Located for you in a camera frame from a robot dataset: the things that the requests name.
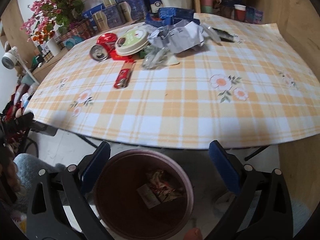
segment floor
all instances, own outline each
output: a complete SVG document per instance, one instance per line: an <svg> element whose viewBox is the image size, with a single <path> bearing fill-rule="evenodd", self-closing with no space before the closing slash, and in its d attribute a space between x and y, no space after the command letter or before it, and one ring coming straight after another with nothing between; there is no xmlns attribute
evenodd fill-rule
<svg viewBox="0 0 320 240"><path fill-rule="evenodd" d="M58 130L54 137L38 133L31 133L29 137L38 143L39 159L51 165L55 165L56 163L62 163L66 166L70 164L78 164L85 155L91 154L95 150L94 147L84 142L78 136L63 130ZM101 142L94 139L90 140L96 145L99 145ZM111 146L111 156L127 149L137 147L145 148L113 142L109 143ZM221 193L225 191L224 183L216 171L215 166L210 161L207 151L172 150L163 148L154 148L153 150L162 152L179 163L188 174L190 181L194 186L195 203L191 219L179 233L170 239L183 239L184 234L191 229L194 224L201 229L203 237L206 237L220 219L220 217L214 215L212 212L212 200L219 197ZM228 150L229 153L237 156L242 163L245 163L244 157L253 151L253 148ZM30 147L28 153L32 152L33 149ZM279 168L278 146L275 145L268 147L247 163L251 164L258 171L270 172L274 168ZM91 207L93 211L98 214L95 207ZM65 211L72 227L81 231L70 207L65 207ZM123 239L112 232L109 228L107 228L107 230L116 240Z"/></svg>

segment plaid tablecloth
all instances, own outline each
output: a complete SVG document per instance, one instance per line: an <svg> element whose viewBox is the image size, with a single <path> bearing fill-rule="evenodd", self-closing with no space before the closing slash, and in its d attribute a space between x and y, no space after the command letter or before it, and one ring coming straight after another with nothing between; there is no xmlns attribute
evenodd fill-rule
<svg viewBox="0 0 320 240"><path fill-rule="evenodd" d="M196 14L238 35L222 46L178 55L180 64L143 70L127 88L113 85L123 61L97 63L76 45L30 101L37 121L78 134L146 146L207 149L277 144L320 132L320 84L276 24L250 25ZM134 26L114 31L121 34Z"/></svg>

